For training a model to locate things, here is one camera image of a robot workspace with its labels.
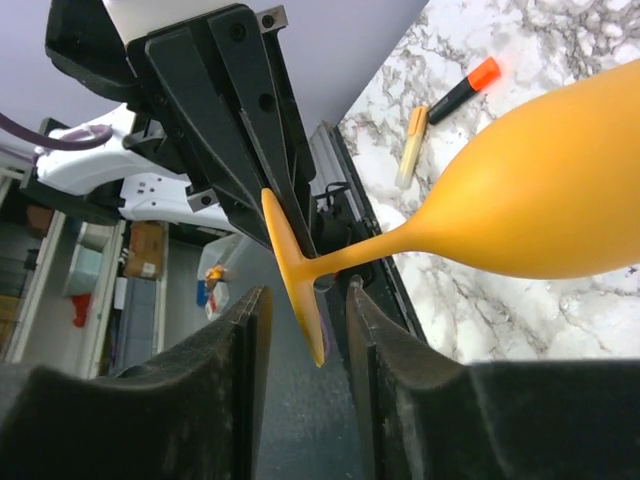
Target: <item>yellow highlighter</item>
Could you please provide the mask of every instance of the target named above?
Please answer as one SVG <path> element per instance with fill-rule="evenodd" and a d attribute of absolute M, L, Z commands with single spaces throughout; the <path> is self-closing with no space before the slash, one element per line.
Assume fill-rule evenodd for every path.
<path fill-rule="evenodd" d="M 407 143 L 404 147 L 404 154 L 396 176 L 396 187 L 402 190 L 406 190 L 411 185 L 411 177 L 413 177 L 422 140 L 427 131 L 428 116 L 429 109 L 427 107 L 416 107 L 411 112 Z"/>

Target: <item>white marble surface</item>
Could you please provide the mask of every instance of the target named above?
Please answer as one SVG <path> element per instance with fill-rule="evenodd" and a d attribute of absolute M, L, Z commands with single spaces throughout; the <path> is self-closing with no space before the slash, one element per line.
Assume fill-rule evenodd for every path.
<path fill-rule="evenodd" d="M 433 104 L 488 55 L 503 77 L 430 128 L 411 188 L 395 188 L 411 109 Z M 382 230 L 413 214 L 493 119 L 636 58 L 640 0 L 431 0 L 340 125 Z M 530 281 L 423 253 L 395 260 L 429 343 L 458 361 L 640 357 L 638 266 Z"/>

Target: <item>white wall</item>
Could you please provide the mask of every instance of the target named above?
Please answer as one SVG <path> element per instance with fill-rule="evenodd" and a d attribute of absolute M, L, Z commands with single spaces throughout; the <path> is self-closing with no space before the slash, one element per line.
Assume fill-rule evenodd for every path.
<path fill-rule="evenodd" d="M 284 4 L 280 34 L 307 132 L 338 122 L 427 0 L 248 0 L 255 11 Z M 90 120 L 112 105 L 59 73 L 44 55 L 47 0 L 2 0 L 0 111 L 36 129 L 43 117 Z M 0 132 L 0 142 L 16 140 Z"/>

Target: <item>cardboard box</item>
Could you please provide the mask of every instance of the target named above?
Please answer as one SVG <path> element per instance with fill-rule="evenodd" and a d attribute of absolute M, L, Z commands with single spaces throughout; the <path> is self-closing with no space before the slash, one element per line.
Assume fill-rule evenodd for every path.
<path fill-rule="evenodd" d="M 154 222 L 134 222 L 124 276 L 155 280 L 162 275 L 163 262 L 164 227 Z"/>
<path fill-rule="evenodd" d="M 4 352 L 11 340 L 13 329 L 18 320 L 16 316 L 19 305 L 19 298 L 0 295 L 0 352 Z"/>
<path fill-rule="evenodd" d="M 0 295 L 0 321 L 13 322 L 18 312 L 20 299 L 8 295 Z"/>
<path fill-rule="evenodd" d="M 27 207 L 27 230 L 29 235 L 34 238 L 44 238 L 49 233 L 49 226 L 53 219 L 53 210 L 50 208 L 36 207 L 29 205 Z"/>

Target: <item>highlighter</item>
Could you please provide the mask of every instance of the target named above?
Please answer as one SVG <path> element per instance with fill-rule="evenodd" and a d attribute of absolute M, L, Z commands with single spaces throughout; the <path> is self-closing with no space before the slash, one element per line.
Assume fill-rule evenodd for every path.
<path fill-rule="evenodd" d="M 436 125 L 460 105 L 500 77 L 500 67 L 493 57 L 487 58 L 458 85 L 429 109 L 429 124 Z"/>
<path fill-rule="evenodd" d="M 422 146 L 422 139 L 427 131 L 428 116 L 429 109 L 427 107 L 416 107 L 411 113 L 407 131 L 407 143 L 405 144 L 404 154 L 396 176 L 396 187 L 402 190 L 406 190 L 411 185 L 411 178 L 413 177 L 413 171 L 416 168 L 416 161 Z"/>

